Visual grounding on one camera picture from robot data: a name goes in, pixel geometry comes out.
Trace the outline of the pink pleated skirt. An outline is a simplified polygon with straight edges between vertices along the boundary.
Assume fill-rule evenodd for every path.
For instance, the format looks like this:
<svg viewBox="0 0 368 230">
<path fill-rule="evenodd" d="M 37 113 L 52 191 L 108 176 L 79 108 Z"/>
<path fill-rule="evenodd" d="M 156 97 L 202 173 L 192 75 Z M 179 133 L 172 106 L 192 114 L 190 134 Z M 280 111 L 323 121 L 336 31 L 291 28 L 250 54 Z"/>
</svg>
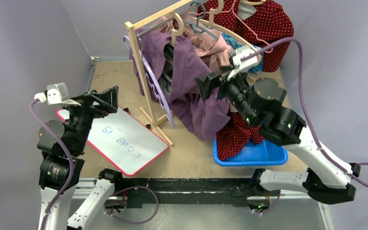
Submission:
<svg viewBox="0 0 368 230">
<path fill-rule="evenodd" d="M 207 29 L 202 34 L 195 33 L 188 24 L 195 18 L 182 16 L 184 31 L 176 37 L 170 46 L 173 30 L 179 28 L 177 21 L 170 21 L 157 29 L 158 60 L 152 61 L 153 71 L 157 77 L 164 73 L 172 79 L 192 80 L 204 78 L 210 73 L 220 73 L 220 66 L 230 64 L 230 53 L 233 48 L 226 43 L 222 33 L 216 29 Z"/>
</svg>

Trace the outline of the wooden clothes rack frame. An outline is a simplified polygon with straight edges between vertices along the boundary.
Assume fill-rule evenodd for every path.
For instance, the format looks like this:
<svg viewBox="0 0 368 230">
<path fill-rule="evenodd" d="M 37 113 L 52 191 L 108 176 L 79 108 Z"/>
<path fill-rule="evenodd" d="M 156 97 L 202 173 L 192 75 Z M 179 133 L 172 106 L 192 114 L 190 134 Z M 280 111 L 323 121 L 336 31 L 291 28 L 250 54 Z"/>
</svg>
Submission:
<svg viewBox="0 0 368 230">
<path fill-rule="evenodd" d="M 171 111 L 168 110 L 168 105 L 167 103 L 164 103 L 163 97 L 160 96 L 160 98 L 158 99 L 158 102 L 161 104 L 162 108 L 165 109 L 165 115 L 157 118 L 155 111 L 153 109 L 154 104 L 153 104 L 153 100 L 151 99 L 151 95 L 150 95 L 150 89 L 149 88 L 153 88 L 153 89 L 157 89 L 158 85 L 156 84 L 156 81 L 154 80 L 153 82 L 151 82 L 151 75 L 148 73 L 146 73 L 145 71 L 145 63 L 143 62 L 142 59 L 142 52 L 141 52 L 141 48 L 139 45 L 139 39 L 148 34 L 151 31 L 154 31 L 155 29 L 163 26 L 164 24 L 170 22 L 170 21 L 177 21 L 177 25 L 178 28 L 177 29 L 172 29 L 171 31 L 171 45 L 175 45 L 176 42 L 176 38 L 178 36 L 181 36 L 184 32 L 184 22 L 181 18 L 182 14 L 187 13 L 188 11 L 192 10 L 194 7 L 196 7 L 196 5 L 193 5 L 185 10 L 183 10 L 182 12 L 178 13 L 177 9 L 179 9 L 182 6 L 185 6 L 187 4 L 189 4 L 191 1 L 190 0 L 181 0 L 177 3 L 174 3 L 171 6 L 168 6 L 165 9 L 160 10 L 159 12 L 146 17 L 145 19 L 140 20 L 139 22 L 136 23 L 131 23 L 131 22 L 125 22 L 125 28 L 127 31 L 127 35 L 129 37 L 129 41 L 130 41 L 130 45 L 131 45 L 131 50 L 132 50 L 132 55 L 138 70 L 138 74 L 139 74 L 139 79 L 140 79 L 140 83 L 142 86 L 142 89 L 144 91 L 144 95 L 146 98 L 146 103 L 147 103 L 147 109 L 140 107 L 140 111 L 142 112 L 142 114 L 148 119 L 149 123 L 151 124 L 152 129 L 156 130 L 161 136 L 162 138 L 165 140 L 165 142 L 169 145 L 169 146 L 173 146 L 173 142 L 169 139 L 169 137 L 164 133 L 164 131 L 159 127 L 160 124 L 162 124 L 163 122 L 169 120 L 171 123 L 173 123 L 173 117 L 171 114 Z M 167 17 L 167 20 L 150 27 L 149 29 L 143 31 L 142 33 L 138 34 L 136 33 L 136 30 L 150 24 L 151 22 L 155 21 L 156 19 L 160 18 L 160 17 Z"/>
</svg>

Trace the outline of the red polka dot dress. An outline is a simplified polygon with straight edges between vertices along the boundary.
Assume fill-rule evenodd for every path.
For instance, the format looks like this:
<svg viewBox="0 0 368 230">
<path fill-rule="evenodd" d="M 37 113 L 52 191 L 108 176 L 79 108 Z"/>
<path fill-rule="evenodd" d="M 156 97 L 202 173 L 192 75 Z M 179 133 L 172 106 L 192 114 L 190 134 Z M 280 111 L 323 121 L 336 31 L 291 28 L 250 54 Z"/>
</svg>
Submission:
<svg viewBox="0 0 368 230">
<path fill-rule="evenodd" d="M 240 3 L 235 6 L 237 15 L 244 20 L 258 36 L 269 44 L 286 37 L 294 36 L 294 26 L 283 7 L 273 0 L 266 0 L 262 5 L 250 6 Z M 219 13 L 214 16 L 214 23 L 225 26 L 229 22 L 227 14 Z M 229 29 L 244 38 L 250 44 L 263 48 L 267 45 L 256 40 L 255 36 L 235 19 L 233 29 Z M 263 54 L 263 72 L 275 72 L 288 50 L 290 42 L 282 43 Z"/>
</svg>

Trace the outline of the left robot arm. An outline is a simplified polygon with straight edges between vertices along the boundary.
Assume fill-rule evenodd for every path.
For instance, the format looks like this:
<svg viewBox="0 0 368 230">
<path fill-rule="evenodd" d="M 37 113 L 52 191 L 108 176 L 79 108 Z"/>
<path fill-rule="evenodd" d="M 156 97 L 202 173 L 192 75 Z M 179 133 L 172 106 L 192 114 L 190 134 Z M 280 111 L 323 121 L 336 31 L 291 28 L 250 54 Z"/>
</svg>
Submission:
<svg viewBox="0 0 368 230">
<path fill-rule="evenodd" d="M 82 226 L 70 226 L 68 211 L 72 196 L 85 163 L 80 156 L 94 119 L 115 114 L 118 110 L 119 87 L 103 92 L 96 90 L 71 97 L 65 83 L 48 85 L 35 95 L 29 110 L 41 125 L 37 149 L 42 152 L 39 186 L 41 187 L 40 230 L 81 230 Z M 69 113 L 68 118 L 44 122 L 34 111 L 34 105 L 46 102 L 59 105 Z"/>
</svg>

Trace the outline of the blue plastic bin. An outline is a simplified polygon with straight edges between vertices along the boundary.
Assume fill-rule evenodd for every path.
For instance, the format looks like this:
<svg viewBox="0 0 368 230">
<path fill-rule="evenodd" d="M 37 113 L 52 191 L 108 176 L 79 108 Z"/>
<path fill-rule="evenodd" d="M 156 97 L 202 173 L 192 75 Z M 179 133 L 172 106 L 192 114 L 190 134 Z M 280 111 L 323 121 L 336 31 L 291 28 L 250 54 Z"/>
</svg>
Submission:
<svg viewBox="0 0 368 230">
<path fill-rule="evenodd" d="M 228 112 L 237 112 L 230 108 Z M 283 165 L 288 160 L 288 152 L 267 139 L 260 144 L 254 145 L 249 141 L 240 153 L 225 161 L 218 158 L 217 139 L 212 142 L 212 155 L 215 162 L 220 166 L 273 166 Z"/>
</svg>

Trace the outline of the metal rack rod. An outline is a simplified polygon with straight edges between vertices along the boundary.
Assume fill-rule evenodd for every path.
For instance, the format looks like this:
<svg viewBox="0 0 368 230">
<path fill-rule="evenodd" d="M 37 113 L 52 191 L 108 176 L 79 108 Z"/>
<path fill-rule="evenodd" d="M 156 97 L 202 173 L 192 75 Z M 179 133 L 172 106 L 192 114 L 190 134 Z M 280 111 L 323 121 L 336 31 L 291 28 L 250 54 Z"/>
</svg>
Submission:
<svg viewBox="0 0 368 230">
<path fill-rule="evenodd" d="M 136 38 L 141 38 L 142 36 L 148 34 L 149 32 L 163 26 L 164 24 L 174 20 L 174 14 L 172 16 L 170 16 L 170 13 L 176 13 L 176 10 L 177 9 L 180 9 L 181 7 L 185 6 L 185 5 L 188 5 L 188 7 L 184 10 L 182 10 L 180 13 L 177 13 L 178 14 L 178 18 L 180 18 L 180 15 L 182 14 L 185 14 L 189 11 L 191 11 L 192 9 L 195 9 L 197 8 L 198 6 L 200 6 L 201 4 L 205 4 L 207 2 L 207 0 L 203 0 L 203 1 L 200 1 L 200 0 L 181 0 L 179 2 L 176 2 L 168 7 L 166 7 L 165 9 L 162 9 L 156 13 L 154 13 L 153 15 L 150 15 L 142 20 L 140 20 L 139 22 L 135 23 L 133 26 L 134 26 L 134 31 L 136 31 L 138 28 L 141 28 L 151 22 L 154 22 L 156 19 L 162 17 L 162 16 L 165 16 L 167 17 L 166 20 L 156 24 L 155 26 L 151 26 L 149 27 L 147 30 L 139 33 L 136 35 Z"/>
</svg>

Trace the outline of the cream wooden hanger front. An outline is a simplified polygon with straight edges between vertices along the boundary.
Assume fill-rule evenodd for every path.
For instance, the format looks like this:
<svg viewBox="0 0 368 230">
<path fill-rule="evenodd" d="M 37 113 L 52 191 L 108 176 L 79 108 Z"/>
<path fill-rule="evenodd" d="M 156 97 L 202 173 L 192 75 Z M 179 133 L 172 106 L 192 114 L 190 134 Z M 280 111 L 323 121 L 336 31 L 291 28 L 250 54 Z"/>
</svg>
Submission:
<svg viewBox="0 0 368 230">
<path fill-rule="evenodd" d="M 181 18 L 182 17 L 191 22 L 196 22 L 196 18 L 189 14 L 183 14 L 181 15 Z M 184 23 L 185 28 L 181 36 L 186 37 L 191 41 L 196 54 L 207 64 L 207 66 L 213 72 L 217 72 L 219 70 L 218 65 L 229 65 L 230 52 L 234 50 L 230 45 L 225 42 L 221 34 L 222 32 L 232 36 L 241 44 L 243 44 L 243 46 L 256 48 L 238 34 L 221 25 L 209 22 L 204 19 L 201 19 L 200 22 L 205 27 L 207 27 L 210 32 L 219 37 L 218 41 L 212 38 L 207 33 L 195 34 L 190 26 L 186 23 Z M 177 21 L 171 21 L 168 22 L 161 31 L 163 33 L 171 33 L 172 29 L 177 28 Z M 179 36 L 176 38 L 175 45 L 178 44 L 178 38 Z"/>
</svg>

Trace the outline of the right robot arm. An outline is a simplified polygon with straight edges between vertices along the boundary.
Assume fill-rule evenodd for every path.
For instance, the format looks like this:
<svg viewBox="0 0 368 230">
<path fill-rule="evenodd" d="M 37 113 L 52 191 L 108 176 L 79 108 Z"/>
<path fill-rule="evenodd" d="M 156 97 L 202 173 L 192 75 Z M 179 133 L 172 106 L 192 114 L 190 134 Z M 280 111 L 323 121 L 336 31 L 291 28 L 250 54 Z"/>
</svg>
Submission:
<svg viewBox="0 0 368 230">
<path fill-rule="evenodd" d="M 226 80 L 217 74 L 196 79 L 203 99 L 217 90 L 217 99 L 227 99 L 250 126 L 259 126 L 259 133 L 271 143 L 294 153 L 306 165 L 300 172 L 255 170 L 250 189 L 256 195 L 269 191 L 290 190 L 306 193 L 328 205 L 353 201 L 356 188 L 351 177 L 358 176 L 360 166 L 347 163 L 333 154 L 324 155 L 325 147 L 316 144 L 306 121 L 294 110 L 284 107 L 287 94 L 277 81 L 260 78 L 253 86 L 245 74 Z"/>
</svg>

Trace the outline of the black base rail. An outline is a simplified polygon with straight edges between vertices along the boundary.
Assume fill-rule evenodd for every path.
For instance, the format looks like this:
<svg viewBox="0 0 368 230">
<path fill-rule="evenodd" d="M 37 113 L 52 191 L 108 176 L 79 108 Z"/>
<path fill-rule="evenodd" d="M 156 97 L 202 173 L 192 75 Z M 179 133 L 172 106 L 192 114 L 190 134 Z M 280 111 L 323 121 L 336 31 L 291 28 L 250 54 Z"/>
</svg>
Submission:
<svg viewBox="0 0 368 230">
<path fill-rule="evenodd" d="M 281 197 L 279 190 L 267 191 L 253 178 L 116 178 L 111 197 L 127 208 L 144 204 L 231 205 L 268 210 Z"/>
</svg>

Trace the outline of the blue floral garment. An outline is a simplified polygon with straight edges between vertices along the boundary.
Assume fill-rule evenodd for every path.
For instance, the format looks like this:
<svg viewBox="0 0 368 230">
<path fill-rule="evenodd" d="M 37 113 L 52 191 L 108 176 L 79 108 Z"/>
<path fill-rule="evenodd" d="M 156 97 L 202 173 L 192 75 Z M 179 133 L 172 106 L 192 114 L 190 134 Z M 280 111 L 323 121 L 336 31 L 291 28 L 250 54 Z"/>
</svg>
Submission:
<svg viewBox="0 0 368 230">
<path fill-rule="evenodd" d="M 232 36 L 230 36 L 229 34 L 226 33 L 221 33 L 225 42 L 230 45 L 233 49 L 237 49 L 243 46 L 243 44 L 241 44 L 239 41 L 237 41 L 235 38 L 233 38 Z M 263 71 L 263 55 L 261 55 L 261 61 L 256 65 L 253 66 L 249 69 L 249 72 L 252 74 L 258 74 L 260 75 L 261 72 Z"/>
</svg>

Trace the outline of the red-edged whiteboard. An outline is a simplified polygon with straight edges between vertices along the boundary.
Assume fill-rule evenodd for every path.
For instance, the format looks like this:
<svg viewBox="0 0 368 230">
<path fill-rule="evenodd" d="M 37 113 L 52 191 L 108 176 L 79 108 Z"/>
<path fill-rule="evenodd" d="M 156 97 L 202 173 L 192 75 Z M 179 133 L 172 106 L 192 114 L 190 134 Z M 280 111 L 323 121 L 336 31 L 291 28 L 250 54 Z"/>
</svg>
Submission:
<svg viewBox="0 0 368 230">
<path fill-rule="evenodd" d="M 169 145 L 123 108 L 93 120 L 87 142 L 126 176 L 134 176 Z"/>
</svg>

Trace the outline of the red polka dot skirt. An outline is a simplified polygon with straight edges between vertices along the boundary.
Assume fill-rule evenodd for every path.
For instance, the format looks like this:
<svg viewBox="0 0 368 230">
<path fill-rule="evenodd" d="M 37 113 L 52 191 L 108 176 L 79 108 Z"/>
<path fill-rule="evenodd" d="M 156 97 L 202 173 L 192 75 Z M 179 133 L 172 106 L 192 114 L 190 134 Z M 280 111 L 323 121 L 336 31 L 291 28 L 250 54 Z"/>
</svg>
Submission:
<svg viewBox="0 0 368 230">
<path fill-rule="evenodd" d="M 228 112 L 229 122 L 217 132 L 218 158 L 225 161 L 240 153 L 251 141 L 260 144 L 264 137 L 259 134 L 261 125 L 249 127 L 238 112 Z"/>
</svg>

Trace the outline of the purple pleated skirt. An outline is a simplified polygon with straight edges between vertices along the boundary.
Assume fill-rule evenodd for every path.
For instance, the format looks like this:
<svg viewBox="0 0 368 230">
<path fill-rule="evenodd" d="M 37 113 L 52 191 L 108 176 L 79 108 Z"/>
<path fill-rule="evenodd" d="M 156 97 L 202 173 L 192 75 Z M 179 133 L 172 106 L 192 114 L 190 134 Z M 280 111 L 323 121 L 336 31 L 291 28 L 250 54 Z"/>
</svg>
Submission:
<svg viewBox="0 0 368 230">
<path fill-rule="evenodd" d="M 156 32 L 151 31 L 139 40 L 141 52 L 152 70 L 152 61 L 158 60 L 156 39 L 160 37 Z M 225 99 L 217 100 L 215 98 L 217 90 L 213 91 L 208 100 L 203 101 L 195 80 L 196 78 L 192 80 L 171 78 L 171 85 L 164 92 L 164 96 L 170 110 L 181 120 L 189 132 L 200 140 L 213 141 L 217 132 L 229 122 L 230 118 L 227 112 L 230 105 Z"/>
</svg>

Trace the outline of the teal hanger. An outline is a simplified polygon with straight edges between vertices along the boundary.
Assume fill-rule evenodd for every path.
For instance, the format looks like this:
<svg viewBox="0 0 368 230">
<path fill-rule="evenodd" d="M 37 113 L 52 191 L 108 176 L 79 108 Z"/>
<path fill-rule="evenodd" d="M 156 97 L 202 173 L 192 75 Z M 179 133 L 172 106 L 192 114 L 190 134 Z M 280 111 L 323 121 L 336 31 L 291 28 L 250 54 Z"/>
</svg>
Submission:
<svg viewBox="0 0 368 230">
<path fill-rule="evenodd" d="M 202 33 L 207 33 L 208 35 L 210 35 L 212 38 L 214 38 L 215 40 L 218 41 L 219 37 L 214 35 L 212 32 L 210 32 L 208 30 L 207 27 L 205 27 L 201 22 L 200 20 L 201 19 L 204 19 L 206 17 L 206 14 L 207 14 L 207 11 L 206 11 L 206 8 L 204 6 L 203 3 L 199 2 L 199 1 L 196 1 L 196 0 L 193 0 L 192 2 L 190 2 L 190 6 L 198 6 L 198 7 L 201 7 L 202 9 L 202 13 L 201 13 L 201 16 L 200 17 L 197 17 L 196 18 L 196 21 L 195 23 L 194 22 L 191 22 L 189 20 L 186 20 L 182 17 L 182 20 L 184 23 L 188 24 L 190 26 L 190 28 L 192 29 L 192 31 L 195 33 L 195 34 L 202 34 Z"/>
</svg>

